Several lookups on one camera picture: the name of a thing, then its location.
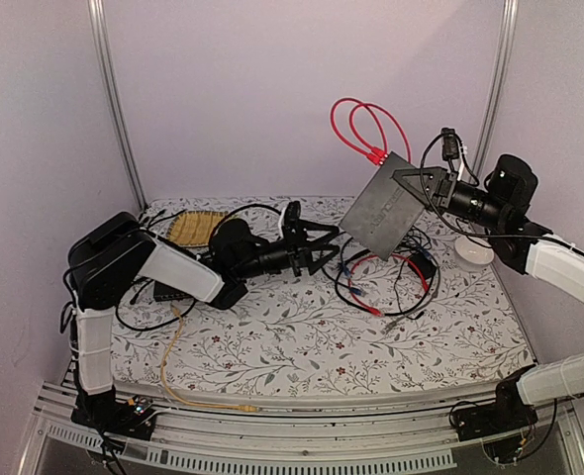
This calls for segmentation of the black power adapter brick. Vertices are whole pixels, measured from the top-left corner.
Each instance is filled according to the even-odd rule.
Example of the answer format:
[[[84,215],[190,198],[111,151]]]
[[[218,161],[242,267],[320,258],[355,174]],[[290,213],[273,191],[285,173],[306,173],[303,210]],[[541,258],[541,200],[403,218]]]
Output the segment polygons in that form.
[[[414,252],[408,257],[408,266],[418,276],[426,281],[434,278],[438,272],[438,267],[433,260],[422,252]]]

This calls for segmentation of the aluminium frame post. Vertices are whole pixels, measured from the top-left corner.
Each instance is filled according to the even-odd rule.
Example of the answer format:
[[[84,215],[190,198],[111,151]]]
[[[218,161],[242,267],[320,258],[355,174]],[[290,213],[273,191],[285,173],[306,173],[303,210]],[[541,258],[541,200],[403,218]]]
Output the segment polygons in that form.
[[[118,90],[116,71],[110,49],[105,5],[101,0],[88,0],[87,5],[99,70],[104,84],[108,109],[117,144],[123,159],[125,174],[136,205],[143,211],[147,207],[147,199],[134,157],[122,101]]]
[[[474,160],[472,171],[478,177],[481,176],[484,170],[488,150],[495,131],[499,106],[503,96],[507,72],[509,70],[514,48],[518,13],[518,0],[505,0],[502,2],[501,21],[495,47],[490,86],[488,89],[480,132],[473,154]]]

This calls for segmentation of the black network switch box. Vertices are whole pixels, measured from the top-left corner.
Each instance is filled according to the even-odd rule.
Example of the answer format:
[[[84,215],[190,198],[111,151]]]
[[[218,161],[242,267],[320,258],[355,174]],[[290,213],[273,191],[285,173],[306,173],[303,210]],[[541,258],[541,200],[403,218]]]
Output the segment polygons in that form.
[[[340,228],[382,260],[387,260],[425,210],[393,175],[414,169],[390,152],[344,214]]]

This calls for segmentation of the floral patterned table cloth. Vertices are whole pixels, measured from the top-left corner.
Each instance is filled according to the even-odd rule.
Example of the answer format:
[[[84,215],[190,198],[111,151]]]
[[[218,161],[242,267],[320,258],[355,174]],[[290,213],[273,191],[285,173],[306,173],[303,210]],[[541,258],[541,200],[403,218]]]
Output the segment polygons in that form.
[[[128,289],[116,311],[81,321],[80,379],[101,393],[113,383],[184,397],[304,398],[401,394],[493,383],[531,364],[533,351],[491,268],[462,269],[454,234],[423,214],[409,245],[438,267],[416,319],[373,317],[338,296],[335,262],[314,275],[249,280],[227,311],[186,300],[156,302]]]

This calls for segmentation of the black ethernet cable teal boot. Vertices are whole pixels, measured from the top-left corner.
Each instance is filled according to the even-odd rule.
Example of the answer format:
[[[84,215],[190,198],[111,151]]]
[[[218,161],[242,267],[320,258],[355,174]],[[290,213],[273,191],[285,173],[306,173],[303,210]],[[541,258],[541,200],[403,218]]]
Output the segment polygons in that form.
[[[408,266],[412,247],[380,259],[353,238],[342,243],[334,269],[337,296],[349,307],[373,317],[416,319],[431,296],[434,279],[426,281]]]

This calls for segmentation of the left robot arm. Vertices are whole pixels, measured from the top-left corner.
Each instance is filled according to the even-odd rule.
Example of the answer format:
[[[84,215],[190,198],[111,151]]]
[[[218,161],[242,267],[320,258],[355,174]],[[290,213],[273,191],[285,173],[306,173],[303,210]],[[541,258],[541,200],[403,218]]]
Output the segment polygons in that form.
[[[137,282],[228,310],[246,295],[248,279],[286,269],[313,275],[340,250],[338,227],[303,219],[297,201],[279,212],[278,232],[276,240],[257,236],[229,213],[211,230],[207,251],[196,254],[122,212],[76,242],[63,282],[71,297],[77,377],[89,395],[85,415],[101,429],[122,421],[120,404],[106,395],[114,388],[112,324]]]

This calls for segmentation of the white ceramic bowl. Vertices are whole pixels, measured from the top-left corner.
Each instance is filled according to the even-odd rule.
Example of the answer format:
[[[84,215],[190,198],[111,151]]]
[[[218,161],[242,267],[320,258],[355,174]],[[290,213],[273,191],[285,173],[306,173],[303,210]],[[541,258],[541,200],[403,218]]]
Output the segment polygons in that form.
[[[453,249],[455,262],[470,272],[484,270],[495,257],[493,249],[480,238],[458,237],[454,241]]]

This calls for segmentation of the left aluminium frame post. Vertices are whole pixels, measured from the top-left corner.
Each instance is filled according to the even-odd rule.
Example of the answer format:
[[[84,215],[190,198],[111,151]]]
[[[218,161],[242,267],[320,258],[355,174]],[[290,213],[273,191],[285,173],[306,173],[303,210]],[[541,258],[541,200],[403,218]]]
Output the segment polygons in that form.
[[[117,144],[123,159],[125,174],[136,205],[143,211],[147,207],[147,199],[134,157],[122,101],[118,90],[116,71],[110,49],[105,5],[101,0],[88,0],[87,5],[99,70],[104,84],[108,109]]]

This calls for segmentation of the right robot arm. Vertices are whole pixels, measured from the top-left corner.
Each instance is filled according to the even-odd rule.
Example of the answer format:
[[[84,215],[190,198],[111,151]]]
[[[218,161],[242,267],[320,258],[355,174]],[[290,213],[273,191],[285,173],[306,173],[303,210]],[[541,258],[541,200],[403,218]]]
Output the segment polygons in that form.
[[[519,158],[502,155],[482,189],[441,167],[397,170],[393,178],[427,210],[483,228],[494,253],[509,268],[584,304],[584,251],[528,219],[538,180]],[[493,403],[460,410],[455,422],[465,427],[488,423],[496,431],[507,431],[534,423],[537,404],[583,396],[584,352],[514,372],[497,384]]]

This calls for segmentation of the right aluminium frame post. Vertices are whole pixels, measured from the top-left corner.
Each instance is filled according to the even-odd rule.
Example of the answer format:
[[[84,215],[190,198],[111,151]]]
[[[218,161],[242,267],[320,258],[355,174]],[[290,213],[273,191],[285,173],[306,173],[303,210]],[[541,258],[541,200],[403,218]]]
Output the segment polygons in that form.
[[[488,150],[495,131],[499,106],[503,96],[507,72],[509,70],[514,48],[518,13],[518,0],[505,0],[502,2],[501,21],[495,47],[490,86],[488,89],[480,132],[473,154],[474,160],[472,171],[478,177],[481,176],[484,170]]]

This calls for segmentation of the yellow woven mat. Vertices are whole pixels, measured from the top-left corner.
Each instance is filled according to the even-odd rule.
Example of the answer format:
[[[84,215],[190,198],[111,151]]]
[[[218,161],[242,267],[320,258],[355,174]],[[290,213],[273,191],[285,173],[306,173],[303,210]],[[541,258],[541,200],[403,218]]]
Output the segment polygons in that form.
[[[169,225],[166,238],[181,247],[207,246],[213,229],[226,215],[213,211],[180,213]]]

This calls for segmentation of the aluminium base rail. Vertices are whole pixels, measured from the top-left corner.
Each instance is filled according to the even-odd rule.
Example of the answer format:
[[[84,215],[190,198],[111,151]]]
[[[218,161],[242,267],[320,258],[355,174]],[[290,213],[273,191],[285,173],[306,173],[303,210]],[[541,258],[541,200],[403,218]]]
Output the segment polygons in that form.
[[[172,401],[158,388],[121,385],[156,412],[150,437],[117,436],[101,450],[71,418],[70,380],[45,384],[34,404],[22,474],[584,474],[584,434],[569,402],[543,404],[523,459],[506,461],[519,430],[462,440],[449,423],[493,399],[490,383],[404,394],[302,399],[254,397],[252,414]]]

